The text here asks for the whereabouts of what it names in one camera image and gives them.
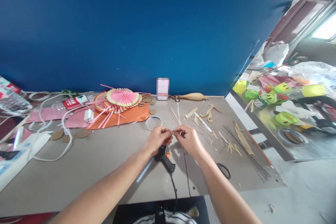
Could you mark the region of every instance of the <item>floor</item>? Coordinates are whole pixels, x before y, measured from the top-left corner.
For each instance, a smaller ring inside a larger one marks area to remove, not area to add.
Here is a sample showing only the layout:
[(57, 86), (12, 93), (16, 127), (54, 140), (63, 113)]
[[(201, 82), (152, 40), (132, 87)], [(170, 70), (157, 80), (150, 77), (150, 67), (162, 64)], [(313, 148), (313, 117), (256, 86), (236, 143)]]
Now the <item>floor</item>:
[[(226, 100), (248, 130), (256, 125), (244, 112), (231, 94)], [(264, 135), (254, 135), (257, 142), (265, 140)], [(264, 224), (336, 223), (336, 160), (311, 162), (285, 162), (274, 149), (265, 154), (273, 163), (288, 187), (246, 191), (241, 195)], [(209, 196), (205, 196), (210, 223), (219, 223)], [(114, 214), (106, 219), (112, 223)]]

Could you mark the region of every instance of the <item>glue gun cord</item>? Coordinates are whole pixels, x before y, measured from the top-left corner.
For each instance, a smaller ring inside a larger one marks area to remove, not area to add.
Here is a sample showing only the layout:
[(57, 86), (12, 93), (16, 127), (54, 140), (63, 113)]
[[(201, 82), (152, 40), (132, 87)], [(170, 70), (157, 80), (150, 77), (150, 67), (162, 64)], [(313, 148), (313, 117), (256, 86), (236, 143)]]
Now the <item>glue gun cord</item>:
[(170, 177), (171, 177), (171, 181), (173, 183), (173, 187), (174, 187), (174, 192), (175, 192), (175, 206), (174, 206), (174, 213), (176, 212), (176, 206), (177, 206), (177, 193), (176, 193), (176, 188), (175, 188), (175, 183), (173, 180), (173, 174), (170, 173)]

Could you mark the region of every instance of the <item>blue wall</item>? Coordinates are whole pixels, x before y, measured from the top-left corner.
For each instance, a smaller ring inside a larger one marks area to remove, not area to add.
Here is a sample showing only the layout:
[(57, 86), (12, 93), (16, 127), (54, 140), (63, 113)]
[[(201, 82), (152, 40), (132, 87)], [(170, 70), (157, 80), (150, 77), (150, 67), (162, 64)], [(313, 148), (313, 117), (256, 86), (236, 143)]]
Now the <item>blue wall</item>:
[(291, 0), (0, 0), (0, 75), (27, 91), (223, 95)]

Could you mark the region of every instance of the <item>plastic bag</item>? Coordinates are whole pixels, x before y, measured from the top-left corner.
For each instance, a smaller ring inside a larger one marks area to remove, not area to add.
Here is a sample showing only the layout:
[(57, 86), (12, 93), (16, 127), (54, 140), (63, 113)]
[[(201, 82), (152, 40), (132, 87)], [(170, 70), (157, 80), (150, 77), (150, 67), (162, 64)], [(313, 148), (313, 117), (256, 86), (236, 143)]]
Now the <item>plastic bag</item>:
[(302, 62), (292, 66), (288, 75), (302, 85), (323, 84), (329, 95), (336, 92), (336, 68), (326, 63)]
[(269, 43), (269, 45), (264, 49), (264, 61), (271, 61), (279, 67), (282, 65), (288, 51), (289, 46), (288, 44), (284, 44), (283, 41)]

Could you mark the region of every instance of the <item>white charger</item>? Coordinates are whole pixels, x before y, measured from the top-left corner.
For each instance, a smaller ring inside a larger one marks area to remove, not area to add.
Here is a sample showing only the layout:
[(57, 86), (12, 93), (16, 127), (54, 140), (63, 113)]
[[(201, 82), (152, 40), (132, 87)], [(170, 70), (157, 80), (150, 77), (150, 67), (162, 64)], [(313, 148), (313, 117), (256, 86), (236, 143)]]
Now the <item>white charger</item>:
[(84, 120), (89, 123), (93, 120), (93, 118), (94, 118), (93, 111), (90, 109), (86, 110), (84, 114)]

